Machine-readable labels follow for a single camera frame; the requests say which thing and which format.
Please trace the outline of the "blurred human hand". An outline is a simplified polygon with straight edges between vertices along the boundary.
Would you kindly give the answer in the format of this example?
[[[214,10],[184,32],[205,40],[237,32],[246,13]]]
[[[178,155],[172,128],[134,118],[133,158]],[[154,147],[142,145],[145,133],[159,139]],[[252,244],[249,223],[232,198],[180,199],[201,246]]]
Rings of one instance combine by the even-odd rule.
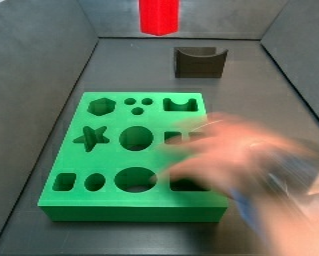
[[[204,136],[174,145],[188,158],[172,165],[161,178],[184,178],[225,195],[240,190],[242,182],[257,173],[257,157],[270,151],[301,153],[301,146],[258,123],[225,113],[188,119],[178,124]]]

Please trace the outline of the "forearm with dark sleeve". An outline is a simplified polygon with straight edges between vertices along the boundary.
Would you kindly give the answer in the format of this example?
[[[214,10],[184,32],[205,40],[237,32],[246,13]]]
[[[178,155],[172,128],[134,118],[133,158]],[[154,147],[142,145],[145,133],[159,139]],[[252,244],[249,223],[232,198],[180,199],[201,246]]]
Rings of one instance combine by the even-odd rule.
[[[258,172],[232,191],[273,256],[319,256],[319,145],[256,153]]]

